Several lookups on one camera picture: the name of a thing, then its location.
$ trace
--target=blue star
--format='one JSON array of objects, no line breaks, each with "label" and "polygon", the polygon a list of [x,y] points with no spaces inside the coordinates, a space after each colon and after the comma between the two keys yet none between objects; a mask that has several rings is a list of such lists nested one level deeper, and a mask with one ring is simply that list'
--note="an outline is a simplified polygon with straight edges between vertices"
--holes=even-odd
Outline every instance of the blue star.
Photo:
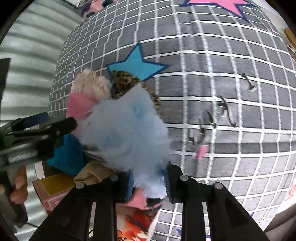
[{"label": "blue star", "polygon": [[147,81],[167,67],[169,67],[167,64],[144,60],[140,43],[136,44],[125,60],[107,64],[111,75],[113,71],[125,71],[138,77],[139,80],[142,81]]}]

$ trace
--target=gray fabric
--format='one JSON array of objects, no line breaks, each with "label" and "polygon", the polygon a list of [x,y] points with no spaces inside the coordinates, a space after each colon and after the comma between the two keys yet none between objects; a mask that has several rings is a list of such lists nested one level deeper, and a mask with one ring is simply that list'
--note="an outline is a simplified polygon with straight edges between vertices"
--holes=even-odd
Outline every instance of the gray fabric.
[{"label": "gray fabric", "polygon": [[[61,51],[49,113],[65,115],[72,82],[83,69],[110,77],[106,64],[124,60],[141,42],[145,59],[171,65],[147,84],[161,100],[172,163],[199,182],[222,182],[264,229],[294,179],[292,59],[259,9],[240,7],[248,23],[217,6],[179,7],[182,3],[119,0],[81,24]],[[248,90],[243,72],[256,91]],[[237,127],[218,116],[219,95]],[[218,120],[216,129],[207,111]],[[206,128],[210,153],[197,162],[187,139],[190,129],[198,135],[200,124]],[[152,239],[179,239],[181,214],[180,204],[165,203],[160,215],[165,221],[156,225]]]}]

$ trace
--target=pink star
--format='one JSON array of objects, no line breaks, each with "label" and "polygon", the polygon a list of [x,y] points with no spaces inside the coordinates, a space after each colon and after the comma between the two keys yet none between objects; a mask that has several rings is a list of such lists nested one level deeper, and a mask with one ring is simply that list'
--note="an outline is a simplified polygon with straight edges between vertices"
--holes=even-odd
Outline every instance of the pink star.
[{"label": "pink star", "polygon": [[225,10],[234,13],[235,15],[240,16],[241,18],[246,19],[246,17],[243,15],[241,10],[238,8],[238,6],[254,6],[253,4],[246,2],[244,0],[189,0],[186,1],[181,6],[189,6],[189,5],[218,5]]}]

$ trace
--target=cardboard box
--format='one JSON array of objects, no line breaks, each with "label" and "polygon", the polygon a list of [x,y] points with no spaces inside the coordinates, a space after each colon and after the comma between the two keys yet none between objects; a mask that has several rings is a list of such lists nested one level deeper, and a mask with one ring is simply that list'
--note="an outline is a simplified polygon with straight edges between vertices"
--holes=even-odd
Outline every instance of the cardboard box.
[{"label": "cardboard box", "polygon": [[33,181],[35,191],[48,213],[59,204],[74,185],[74,178],[64,173]]}]

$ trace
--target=metal bolt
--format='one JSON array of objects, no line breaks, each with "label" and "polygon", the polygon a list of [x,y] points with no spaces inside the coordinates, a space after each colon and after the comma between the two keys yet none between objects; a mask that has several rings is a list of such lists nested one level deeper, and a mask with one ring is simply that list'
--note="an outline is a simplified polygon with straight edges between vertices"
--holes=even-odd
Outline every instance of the metal bolt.
[{"label": "metal bolt", "polygon": [[0,194],[4,194],[5,193],[5,187],[3,184],[0,184]]},{"label": "metal bolt", "polygon": [[110,177],[110,180],[111,180],[111,181],[118,181],[118,176],[117,176],[117,175],[112,175],[112,176]]},{"label": "metal bolt", "polygon": [[81,189],[81,188],[83,188],[84,187],[84,183],[77,183],[76,184],[76,188],[77,189]]},{"label": "metal bolt", "polygon": [[214,187],[217,189],[222,189],[223,185],[221,183],[215,183]]},{"label": "metal bolt", "polygon": [[180,178],[181,181],[184,181],[184,182],[187,181],[187,180],[189,179],[189,177],[186,176],[186,175],[182,175],[182,176],[180,176],[179,178]]}]

